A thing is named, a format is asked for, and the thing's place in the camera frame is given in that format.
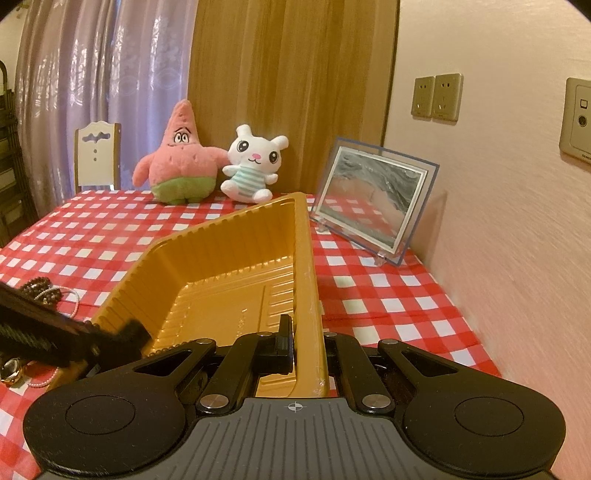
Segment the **sheer curtain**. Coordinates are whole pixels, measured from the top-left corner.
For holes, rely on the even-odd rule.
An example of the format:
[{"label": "sheer curtain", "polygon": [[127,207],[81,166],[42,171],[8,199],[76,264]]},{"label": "sheer curtain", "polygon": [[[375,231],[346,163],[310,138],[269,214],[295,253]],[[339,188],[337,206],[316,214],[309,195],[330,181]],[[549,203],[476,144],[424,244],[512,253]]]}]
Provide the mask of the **sheer curtain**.
[{"label": "sheer curtain", "polygon": [[121,124],[121,187],[187,96],[197,0],[36,0],[18,56],[19,133],[41,215],[74,192],[74,130]]}]

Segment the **picture frame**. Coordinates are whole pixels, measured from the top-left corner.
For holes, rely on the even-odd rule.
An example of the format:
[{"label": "picture frame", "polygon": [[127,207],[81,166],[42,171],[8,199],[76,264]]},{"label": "picture frame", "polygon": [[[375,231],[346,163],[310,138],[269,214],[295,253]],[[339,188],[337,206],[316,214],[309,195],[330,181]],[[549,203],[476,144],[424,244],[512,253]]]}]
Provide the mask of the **picture frame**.
[{"label": "picture frame", "polygon": [[439,165],[346,138],[337,138],[310,218],[376,257],[402,263]]}]

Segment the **chair backrest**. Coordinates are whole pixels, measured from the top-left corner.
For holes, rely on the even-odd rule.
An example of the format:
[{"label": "chair backrest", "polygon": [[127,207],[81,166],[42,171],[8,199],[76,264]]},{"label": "chair backrest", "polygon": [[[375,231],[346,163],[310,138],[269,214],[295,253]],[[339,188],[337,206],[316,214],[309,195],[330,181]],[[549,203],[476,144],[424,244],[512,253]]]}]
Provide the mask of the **chair backrest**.
[{"label": "chair backrest", "polygon": [[119,150],[121,125],[94,122],[74,134],[74,186],[113,185],[121,187]]}]

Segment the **plastic tray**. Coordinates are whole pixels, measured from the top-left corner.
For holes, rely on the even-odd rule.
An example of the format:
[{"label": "plastic tray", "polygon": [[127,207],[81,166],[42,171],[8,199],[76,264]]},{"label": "plastic tray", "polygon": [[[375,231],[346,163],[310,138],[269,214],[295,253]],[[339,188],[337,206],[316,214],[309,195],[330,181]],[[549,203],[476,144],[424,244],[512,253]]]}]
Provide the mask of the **plastic tray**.
[{"label": "plastic tray", "polygon": [[293,318],[297,366],[291,375],[261,379],[257,396],[326,396],[322,319],[302,193],[153,243],[93,322],[115,331],[137,318],[154,339],[148,354],[197,338],[223,346],[246,333],[276,332],[282,313]]}]

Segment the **pink starfish plush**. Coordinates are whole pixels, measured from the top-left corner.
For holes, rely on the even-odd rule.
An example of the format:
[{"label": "pink starfish plush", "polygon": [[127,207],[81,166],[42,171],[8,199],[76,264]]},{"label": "pink starfish plush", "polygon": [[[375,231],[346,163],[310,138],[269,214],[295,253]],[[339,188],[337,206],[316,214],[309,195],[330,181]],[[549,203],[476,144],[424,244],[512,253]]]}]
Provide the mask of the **pink starfish plush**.
[{"label": "pink starfish plush", "polygon": [[226,150],[199,143],[191,102],[181,100],[168,120],[160,147],[139,161],[132,181],[139,187],[149,180],[159,202],[196,203],[211,194],[218,169],[229,164]]}]

